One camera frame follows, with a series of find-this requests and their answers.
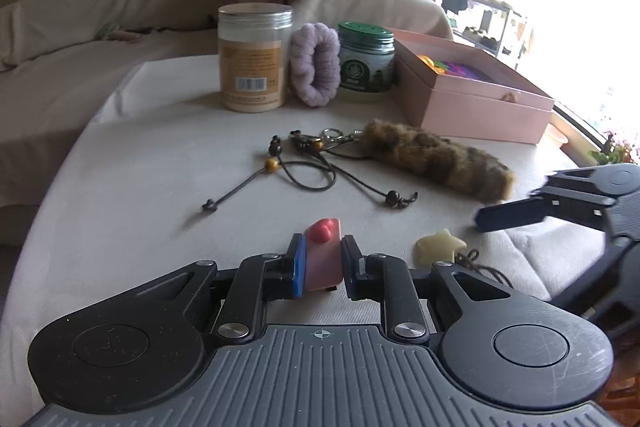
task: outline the black bead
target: black bead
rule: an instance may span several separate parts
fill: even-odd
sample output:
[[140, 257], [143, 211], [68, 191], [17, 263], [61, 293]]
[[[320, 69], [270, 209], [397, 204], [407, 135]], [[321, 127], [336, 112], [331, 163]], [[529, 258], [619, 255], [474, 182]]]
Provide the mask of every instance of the black bead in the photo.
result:
[[400, 201], [400, 194], [398, 193], [397, 190], [388, 191], [385, 198], [385, 203], [388, 204], [388, 206], [396, 206], [396, 204], [398, 204], [399, 201]]
[[203, 204], [202, 209], [207, 212], [215, 212], [218, 209], [218, 204], [214, 200], [207, 200]]
[[280, 145], [280, 137], [274, 136], [269, 143], [269, 156], [280, 156], [282, 154], [282, 146]]

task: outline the window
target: window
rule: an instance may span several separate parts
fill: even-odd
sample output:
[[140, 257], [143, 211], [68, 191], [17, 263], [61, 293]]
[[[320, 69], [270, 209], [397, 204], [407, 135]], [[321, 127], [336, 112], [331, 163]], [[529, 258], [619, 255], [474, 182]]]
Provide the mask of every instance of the window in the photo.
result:
[[640, 145], [638, 0], [506, 0], [532, 22], [518, 72], [593, 133]]

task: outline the purple object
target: purple object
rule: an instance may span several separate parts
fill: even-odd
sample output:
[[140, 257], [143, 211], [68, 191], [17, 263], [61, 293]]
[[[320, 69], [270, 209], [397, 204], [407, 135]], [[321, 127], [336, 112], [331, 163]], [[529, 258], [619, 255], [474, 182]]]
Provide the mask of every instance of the purple object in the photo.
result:
[[290, 48], [291, 84], [310, 107], [329, 103], [340, 84], [338, 33], [322, 23], [302, 25]]

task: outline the pink box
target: pink box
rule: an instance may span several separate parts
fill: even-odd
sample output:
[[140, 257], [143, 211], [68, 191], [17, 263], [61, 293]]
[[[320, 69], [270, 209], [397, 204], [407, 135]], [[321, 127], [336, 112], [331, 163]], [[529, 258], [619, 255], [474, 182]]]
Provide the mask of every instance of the pink box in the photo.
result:
[[[392, 31], [396, 36], [398, 75], [392, 95], [411, 125], [443, 136], [540, 141], [554, 100], [539, 87], [481, 49]], [[491, 81], [438, 74], [417, 55], [470, 66]]]

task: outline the furry tail keychain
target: furry tail keychain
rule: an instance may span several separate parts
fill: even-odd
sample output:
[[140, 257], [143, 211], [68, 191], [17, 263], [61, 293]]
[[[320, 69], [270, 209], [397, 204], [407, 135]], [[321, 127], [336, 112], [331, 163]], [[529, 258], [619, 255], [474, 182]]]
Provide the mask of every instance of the furry tail keychain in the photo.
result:
[[359, 134], [363, 152], [482, 203], [507, 200], [515, 175], [489, 153], [398, 123], [373, 120]]

